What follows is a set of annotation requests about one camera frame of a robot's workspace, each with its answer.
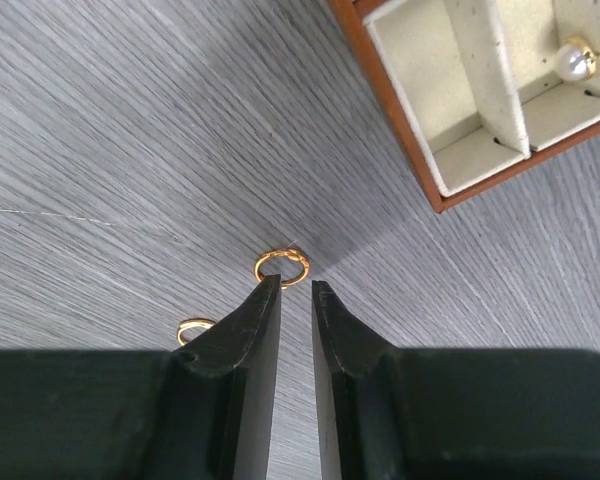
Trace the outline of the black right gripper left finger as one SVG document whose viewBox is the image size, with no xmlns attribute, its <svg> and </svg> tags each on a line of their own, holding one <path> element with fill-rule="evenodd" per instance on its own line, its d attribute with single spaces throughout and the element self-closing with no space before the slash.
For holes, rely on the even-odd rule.
<svg viewBox="0 0 600 480">
<path fill-rule="evenodd" d="M 173 351 L 0 350 L 0 479 L 265 478 L 281 297 Z"/>
</svg>

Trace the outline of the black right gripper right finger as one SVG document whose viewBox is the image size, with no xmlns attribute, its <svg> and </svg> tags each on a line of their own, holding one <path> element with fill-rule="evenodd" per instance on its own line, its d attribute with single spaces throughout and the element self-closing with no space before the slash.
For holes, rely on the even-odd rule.
<svg viewBox="0 0 600 480">
<path fill-rule="evenodd" d="M 326 479 L 600 479 L 600 353 L 401 348 L 312 285 Z"/>
</svg>

